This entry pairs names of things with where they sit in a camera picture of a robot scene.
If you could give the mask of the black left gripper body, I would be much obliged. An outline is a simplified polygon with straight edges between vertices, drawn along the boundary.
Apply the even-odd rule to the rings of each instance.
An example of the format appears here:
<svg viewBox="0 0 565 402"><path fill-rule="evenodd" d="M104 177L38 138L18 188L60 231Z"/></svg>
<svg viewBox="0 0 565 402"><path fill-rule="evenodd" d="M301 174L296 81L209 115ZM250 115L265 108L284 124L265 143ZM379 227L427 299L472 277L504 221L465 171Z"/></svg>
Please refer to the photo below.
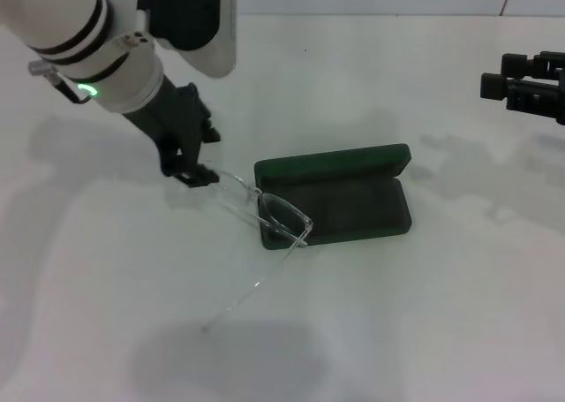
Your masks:
<svg viewBox="0 0 565 402"><path fill-rule="evenodd" d="M164 176L174 177L176 161L199 163L201 131L212 124L194 84L176 87L163 78L145 106L124 116L154 142Z"/></svg>

